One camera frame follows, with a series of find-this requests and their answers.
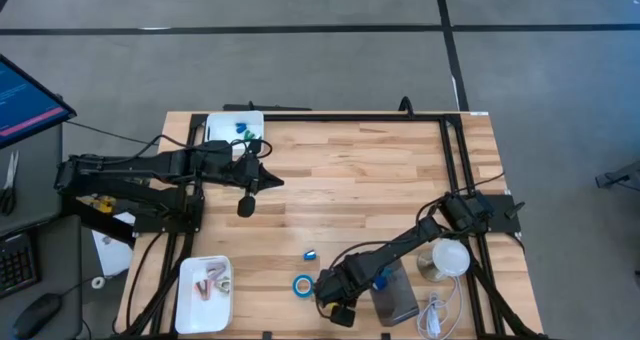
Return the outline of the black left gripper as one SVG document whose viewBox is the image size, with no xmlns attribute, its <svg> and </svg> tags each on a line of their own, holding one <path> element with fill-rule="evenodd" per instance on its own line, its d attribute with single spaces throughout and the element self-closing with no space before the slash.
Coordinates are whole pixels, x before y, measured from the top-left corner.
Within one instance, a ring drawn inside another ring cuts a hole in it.
<svg viewBox="0 0 640 340">
<path fill-rule="evenodd" d="M 255 195 L 259 189 L 260 174 L 265 182 L 262 189 L 272 189 L 284 185 L 282 179 L 261 167 L 261 162 L 255 154 L 243 155 L 237 161 L 237 170 L 241 172 L 244 196 L 238 202 L 237 214 L 242 218 L 250 217 L 256 206 Z"/>
</svg>

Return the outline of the light blue tape roll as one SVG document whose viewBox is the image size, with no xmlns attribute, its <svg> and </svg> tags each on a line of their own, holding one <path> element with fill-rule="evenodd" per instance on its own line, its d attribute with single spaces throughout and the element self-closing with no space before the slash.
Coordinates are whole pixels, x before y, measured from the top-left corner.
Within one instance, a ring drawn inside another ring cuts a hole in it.
<svg viewBox="0 0 640 340">
<path fill-rule="evenodd" d="M 301 274 L 294 279 L 292 290 L 297 297 L 308 298 L 313 294 L 313 285 L 313 279 L 310 275 Z"/>
</svg>

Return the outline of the smoky grey plastic bin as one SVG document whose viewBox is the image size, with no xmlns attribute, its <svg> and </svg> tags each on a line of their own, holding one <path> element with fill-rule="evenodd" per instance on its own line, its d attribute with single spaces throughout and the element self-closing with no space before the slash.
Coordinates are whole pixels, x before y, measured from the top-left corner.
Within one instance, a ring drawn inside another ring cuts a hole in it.
<svg viewBox="0 0 640 340">
<path fill-rule="evenodd" d="M 393 270 L 388 286 L 376 291 L 372 285 L 370 294 L 381 325 L 393 327 L 416 316 L 419 306 L 402 261 L 397 260 L 385 268 Z"/>
</svg>

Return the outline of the white square plastic bin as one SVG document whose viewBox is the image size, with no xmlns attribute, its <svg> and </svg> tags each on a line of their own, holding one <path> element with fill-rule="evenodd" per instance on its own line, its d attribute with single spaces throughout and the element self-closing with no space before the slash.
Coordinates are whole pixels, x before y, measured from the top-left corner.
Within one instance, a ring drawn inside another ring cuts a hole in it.
<svg viewBox="0 0 640 340">
<path fill-rule="evenodd" d="M 250 145 L 244 139 L 244 133 L 236 132 L 236 124 L 245 123 L 247 130 L 256 135 L 258 142 L 264 138 L 264 115 L 260 111 L 238 111 L 238 112 L 218 112 L 212 113 L 205 122 L 204 141 L 223 140 L 228 143 L 236 141 L 233 146 L 233 155 L 239 156 L 244 153 L 245 148 Z"/>
</svg>

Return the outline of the black flat bar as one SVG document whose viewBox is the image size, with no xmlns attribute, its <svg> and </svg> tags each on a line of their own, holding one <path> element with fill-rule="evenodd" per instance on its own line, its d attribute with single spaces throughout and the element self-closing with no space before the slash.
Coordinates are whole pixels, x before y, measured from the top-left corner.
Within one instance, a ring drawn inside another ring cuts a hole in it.
<svg viewBox="0 0 640 340">
<path fill-rule="evenodd" d="M 224 111 L 311 111 L 311 108 L 286 107 L 280 105 L 256 105 L 249 101 L 246 104 L 224 104 Z"/>
</svg>

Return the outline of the white dome lamp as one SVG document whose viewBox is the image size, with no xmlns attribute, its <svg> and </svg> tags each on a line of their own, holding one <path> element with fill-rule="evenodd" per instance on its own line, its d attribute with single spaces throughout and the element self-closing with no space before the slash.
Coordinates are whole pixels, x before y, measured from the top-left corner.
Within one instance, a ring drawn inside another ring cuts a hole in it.
<svg viewBox="0 0 640 340">
<path fill-rule="evenodd" d="M 431 282 L 441 282 L 464 274 L 470 266 L 470 254 L 458 240 L 438 240 L 430 252 L 421 253 L 416 261 L 420 274 Z"/>
</svg>

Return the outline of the white long plastic bin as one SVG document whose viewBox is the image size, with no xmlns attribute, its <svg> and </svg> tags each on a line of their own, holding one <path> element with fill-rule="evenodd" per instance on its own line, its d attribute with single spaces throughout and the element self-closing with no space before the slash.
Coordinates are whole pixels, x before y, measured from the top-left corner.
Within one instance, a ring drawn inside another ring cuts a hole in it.
<svg viewBox="0 0 640 340">
<path fill-rule="evenodd" d="M 211 297 L 202 301 L 194 289 L 196 281 L 207 279 L 206 267 L 210 263 L 223 262 L 226 273 L 221 276 L 231 279 L 231 291 L 224 294 L 218 291 L 211 281 Z M 233 266 L 223 255 L 191 257 L 180 266 L 178 295 L 174 328 L 179 334 L 200 334 L 221 332 L 232 321 L 234 302 Z"/>
</svg>

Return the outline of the white paper sheet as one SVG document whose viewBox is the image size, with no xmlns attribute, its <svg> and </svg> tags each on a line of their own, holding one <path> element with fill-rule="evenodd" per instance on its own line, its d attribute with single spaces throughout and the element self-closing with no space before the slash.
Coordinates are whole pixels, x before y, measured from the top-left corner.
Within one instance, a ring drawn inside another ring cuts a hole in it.
<svg viewBox="0 0 640 340">
<path fill-rule="evenodd" d="M 106 277 L 117 276 L 129 269 L 133 256 L 129 245 L 96 230 L 92 231 L 92 235 L 102 272 Z"/>
</svg>

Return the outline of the grey desk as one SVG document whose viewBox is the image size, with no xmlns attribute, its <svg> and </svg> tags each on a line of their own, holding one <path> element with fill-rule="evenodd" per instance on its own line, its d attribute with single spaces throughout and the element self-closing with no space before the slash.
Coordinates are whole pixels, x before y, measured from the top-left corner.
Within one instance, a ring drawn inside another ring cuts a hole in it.
<svg viewBox="0 0 640 340">
<path fill-rule="evenodd" d="M 82 328 L 81 226 L 76 216 L 62 215 L 62 200 L 54 190 L 62 161 L 60 125 L 0 150 L 0 189 L 6 182 L 10 156 L 19 155 L 15 183 L 17 204 L 0 215 L 0 263 L 10 245 L 30 242 L 35 282 L 4 296 L 0 289 L 0 340 L 16 340 L 14 323 L 24 310 L 45 294 L 61 294 L 60 310 L 34 340 L 72 340 Z"/>
</svg>

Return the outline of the computer monitor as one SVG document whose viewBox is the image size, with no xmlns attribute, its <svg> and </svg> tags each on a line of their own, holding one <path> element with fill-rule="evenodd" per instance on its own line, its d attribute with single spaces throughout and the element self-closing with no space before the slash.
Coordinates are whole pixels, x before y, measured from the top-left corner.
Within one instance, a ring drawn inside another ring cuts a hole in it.
<svg viewBox="0 0 640 340">
<path fill-rule="evenodd" d="M 0 54 L 0 149 L 76 116 L 61 95 Z"/>
</svg>

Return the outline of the black backlit keyboard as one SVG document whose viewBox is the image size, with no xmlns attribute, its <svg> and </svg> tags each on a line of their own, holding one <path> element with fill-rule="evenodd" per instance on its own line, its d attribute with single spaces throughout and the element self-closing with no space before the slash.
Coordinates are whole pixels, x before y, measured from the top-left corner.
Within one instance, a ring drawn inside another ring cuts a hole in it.
<svg viewBox="0 0 640 340">
<path fill-rule="evenodd" d="M 35 245 L 29 233 L 0 239 L 0 299 L 39 281 Z"/>
</svg>

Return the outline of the black computer mouse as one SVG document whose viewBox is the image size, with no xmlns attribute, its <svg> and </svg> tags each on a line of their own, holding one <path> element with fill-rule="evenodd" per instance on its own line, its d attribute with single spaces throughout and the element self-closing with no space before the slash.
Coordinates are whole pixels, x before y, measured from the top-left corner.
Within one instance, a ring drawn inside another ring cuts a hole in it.
<svg viewBox="0 0 640 340">
<path fill-rule="evenodd" d="M 32 302 L 15 320 L 12 336 L 15 340 L 29 340 L 35 336 L 61 309 L 62 295 L 46 293 Z"/>
</svg>

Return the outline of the black stand foot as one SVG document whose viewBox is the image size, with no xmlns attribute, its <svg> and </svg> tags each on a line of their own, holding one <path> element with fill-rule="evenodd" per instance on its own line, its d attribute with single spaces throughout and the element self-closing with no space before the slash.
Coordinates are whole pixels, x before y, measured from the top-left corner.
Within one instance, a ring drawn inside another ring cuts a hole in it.
<svg viewBox="0 0 640 340">
<path fill-rule="evenodd" d="M 597 175 L 595 181 L 598 188 L 619 185 L 640 192 L 640 161 L 635 161 L 615 171 Z"/>
</svg>

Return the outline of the black aluminium table frame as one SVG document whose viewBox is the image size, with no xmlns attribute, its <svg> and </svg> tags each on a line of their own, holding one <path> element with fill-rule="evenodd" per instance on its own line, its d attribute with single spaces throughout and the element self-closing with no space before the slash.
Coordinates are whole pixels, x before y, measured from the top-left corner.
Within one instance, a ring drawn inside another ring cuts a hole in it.
<svg viewBox="0 0 640 340">
<path fill-rule="evenodd" d="M 269 112 L 273 147 L 265 167 L 282 187 L 256 198 L 255 213 L 236 213 L 240 192 L 205 187 L 201 228 L 192 242 L 166 235 L 135 244 L 115 326 L 124 330 L 143 311 L 180 255 L 223 255 L 233 266 L 229 339 L 415 339 L 414 320 L 380 324 L 369 296 L 351 328 L 321 318 L 312 299 L 292 290 L 300 274 L 317 276 L 344 249 L 388 240 L 410 228 L 416 212 L 443 193 L 476 184 L 489 194 L 508 187 L 488 116 L 420 112 Z M 314 250 L 316 259 L 303 254 Z"/>
</svg>

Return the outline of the black handled scissors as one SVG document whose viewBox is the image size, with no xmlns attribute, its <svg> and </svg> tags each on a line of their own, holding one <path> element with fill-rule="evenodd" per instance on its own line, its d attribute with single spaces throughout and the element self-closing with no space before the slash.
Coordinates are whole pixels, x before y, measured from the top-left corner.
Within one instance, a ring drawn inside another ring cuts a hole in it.
<svg viewBox="0 0 640 340">
<path fill-rule="evenodd" d="M 5 184 L 0 189 L 0 215 L 9 216 L 16 204 L 15 180 L 19 163 L 19 152 L 12 152 L 7 168 Z"/>
</svg>

